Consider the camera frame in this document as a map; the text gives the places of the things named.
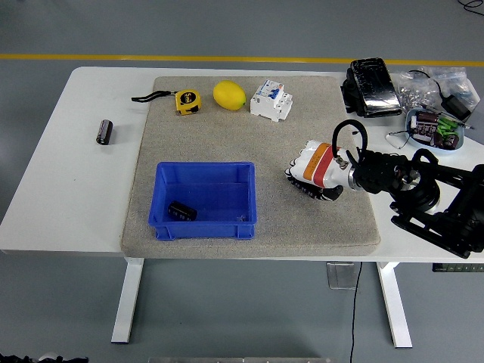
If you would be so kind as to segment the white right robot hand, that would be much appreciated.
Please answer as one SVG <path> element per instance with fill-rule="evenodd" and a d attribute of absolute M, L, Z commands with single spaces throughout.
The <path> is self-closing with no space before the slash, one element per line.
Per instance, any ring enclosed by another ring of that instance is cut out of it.
<path fill-rule="evenodd" d="M 353 174 L 355 168 L 349 161 L 347 150 L 336 147 L 333 156 L 330 144 L 307 141 L 299 156 L 285 170 L 288 181 L 316 200 L 336 200 L 344 188 L 358 190 Z"/>

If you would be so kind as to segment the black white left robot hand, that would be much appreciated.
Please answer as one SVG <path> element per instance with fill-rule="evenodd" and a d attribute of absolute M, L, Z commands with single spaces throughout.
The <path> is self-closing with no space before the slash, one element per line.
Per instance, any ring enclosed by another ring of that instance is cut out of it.
<path fill-rule="evenodd" d="M 39 358 L 29 357 L 25 355 L 24 357 L 20 357 L 17 355 L 1 355 L 0 358 L 1 363 L 88 363 L 88 357 L 75 357 L 66 359 L 61 355 L 57 355 L 55 353 L 49 352 L 45 353 Z"/>

